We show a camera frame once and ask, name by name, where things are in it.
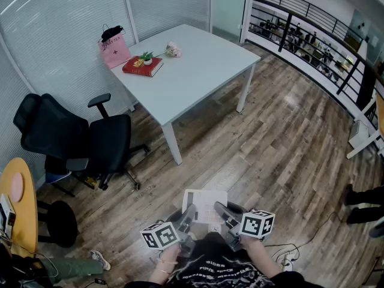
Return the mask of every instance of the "yellow round table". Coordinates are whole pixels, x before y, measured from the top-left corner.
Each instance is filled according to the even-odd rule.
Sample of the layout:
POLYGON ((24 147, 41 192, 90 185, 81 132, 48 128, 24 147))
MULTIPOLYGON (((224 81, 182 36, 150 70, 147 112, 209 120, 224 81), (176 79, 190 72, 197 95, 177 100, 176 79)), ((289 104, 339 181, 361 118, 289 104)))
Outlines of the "yellow round table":
MULTIPOLYGON (((16 213, 11 241, 35 253, 38 236, 36 192, 31 172, 23 159, 15 158, 7 164, 0 179, 0 194, 8 195, 16 213), (23 176, 24 192, 21 200, 15 203, 11 199, 11 185, 17 172, 23 176)), ((16 245, 12 245, 11 252, 22 257, 34 256, 16 245)))

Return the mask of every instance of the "black t-shirt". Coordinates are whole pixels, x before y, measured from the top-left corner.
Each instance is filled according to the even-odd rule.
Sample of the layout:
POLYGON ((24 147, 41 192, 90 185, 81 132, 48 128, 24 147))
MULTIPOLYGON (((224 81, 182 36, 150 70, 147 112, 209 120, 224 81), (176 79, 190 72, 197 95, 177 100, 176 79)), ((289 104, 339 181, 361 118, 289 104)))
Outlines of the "black t-shirt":
MULTIPOLYGON (((165 287, 320 287, 304 280, 297 272, 282 272, 272 278, 263 275, 252 264, 247 252, 233 252, 226 244, 214 241, 196 241, 191 258, 179 259, 178 269, 165 287)), ((133 281, 125 288, 160 288, 161 285, 148 281, 133 281)))

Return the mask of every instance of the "black stool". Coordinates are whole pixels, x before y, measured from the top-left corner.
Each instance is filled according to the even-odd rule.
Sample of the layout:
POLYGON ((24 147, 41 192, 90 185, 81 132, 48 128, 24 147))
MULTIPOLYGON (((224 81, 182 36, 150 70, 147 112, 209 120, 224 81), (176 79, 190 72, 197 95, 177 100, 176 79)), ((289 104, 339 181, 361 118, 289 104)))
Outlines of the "black stool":
POLYGON ((49 232, 49 236, 39 235, 38 241, 71 247, 77 237, 77 222, 71 207, 61 200, 51 205, 38 200, 37 206, 47 210, 46 214, 38 213, 38 220, 47 223, 49 232))

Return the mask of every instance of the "white flower pot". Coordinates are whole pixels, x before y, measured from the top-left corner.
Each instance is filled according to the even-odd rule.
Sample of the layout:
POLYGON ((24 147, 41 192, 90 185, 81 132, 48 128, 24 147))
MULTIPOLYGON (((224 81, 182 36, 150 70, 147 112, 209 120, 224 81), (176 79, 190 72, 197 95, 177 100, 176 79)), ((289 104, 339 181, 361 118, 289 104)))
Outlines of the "white flower pot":
POLYGON ((151 65, 152 64, 152 59, 149 59, 148 61, 144 61, 145 65, 151 65))

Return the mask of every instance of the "red book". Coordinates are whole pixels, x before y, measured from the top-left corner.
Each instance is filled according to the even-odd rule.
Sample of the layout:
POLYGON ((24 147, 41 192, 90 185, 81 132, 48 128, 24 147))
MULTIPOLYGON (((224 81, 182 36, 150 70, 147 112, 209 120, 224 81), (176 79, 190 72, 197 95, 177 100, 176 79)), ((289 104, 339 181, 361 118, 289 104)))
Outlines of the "red book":
POLYGON ((155 73, 163 66, 163 59, 152 58, 151 65, 136 63, 139 60, 138 56, 131 58, 123 67, 122 70, 128 74, 139 74, 141 76, 153 77, 155 73))

